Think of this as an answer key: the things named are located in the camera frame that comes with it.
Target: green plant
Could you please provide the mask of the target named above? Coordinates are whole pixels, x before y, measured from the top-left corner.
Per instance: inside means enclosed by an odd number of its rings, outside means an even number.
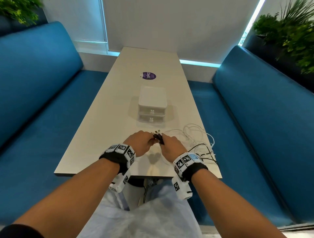
[[[314,73],[314,17],[313,0],[291,0],[274,16],[262,15],[253,24],[257,35],[263,36],[266,44],[282,48],[282,54],[295,57],[302,73]]]
[[[42,7],[41,0],[0,0],[0,15],[18,20],[24,25],[36,24],[34,9]]]

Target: tabletop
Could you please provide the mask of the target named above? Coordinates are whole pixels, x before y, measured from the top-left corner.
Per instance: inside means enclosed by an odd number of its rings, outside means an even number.
[[[164,123],[137,120],[142,85],[165,88],[168,107]],[[178,55],[173,52],[124,47],[60,160],[55,174],[77,174],[97,161],[106,148],[122,143],[139,130],[160,130],[161,133],[175,135],[188,150],[197,143],[210,145],[206,134],[197,131],[196,127],[185,127],[191,136],[190,140],[187,139],[180,130],[190,123],[204,128]],[[205,146],[197,149],[207,151]],[[215,162],[204,162],[214,175],[222,178]],[[158,144],[138,158],[130,169],[131,175],[137,177],[173,177],[176,174],[172,165],[162,156]]]

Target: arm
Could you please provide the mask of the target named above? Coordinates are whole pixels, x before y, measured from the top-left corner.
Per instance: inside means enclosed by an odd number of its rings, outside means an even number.
[[[171,163],[187,152],[176,137],[162,134],[165,145],[160,145],[163,156]],[[205,208],[223,238],[252,238],[285,236],[250,203],[206,169],[192,176]]]
[[[151,133],[139,131],[129,136],[124,144],[132,146],[139,157],[155,142]],[[14,224],[33,227],[45,238],[77,237],[119,169],[119,164],[107,159],[94,162],[34,205]]]

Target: black planter box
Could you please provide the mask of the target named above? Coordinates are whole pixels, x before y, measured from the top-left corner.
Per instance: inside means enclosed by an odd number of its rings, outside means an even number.
[[[301,73],[301,68],[296,65],[294,57],[280,56],[282,52],[280,47],[265,44],[263,38],[253,35],[249,38],[245,48],[314,93],[314,73]]]
[[[39,19],[38,21],[36,21],[36,25],[32,24],[30,26],[20,24],[18,21],[12,20],[10,18],[0,16],[0,36],[4,36],[10,33],[25,30],[26,28],[40,26],[48,23],[42,8],[37,8],[34,12],[38,15]]]

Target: blue bench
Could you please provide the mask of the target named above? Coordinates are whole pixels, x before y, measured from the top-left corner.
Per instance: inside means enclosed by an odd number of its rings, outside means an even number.
[[[107,73],[83,63],[61,23],[0,38],[0,224],[67,180],[53,174]]]
[[[222,181],[278,227],[313,222],[314,95],[239,46],[213,81],[189,85]],[[197,195],[189,204],[213,225]]]

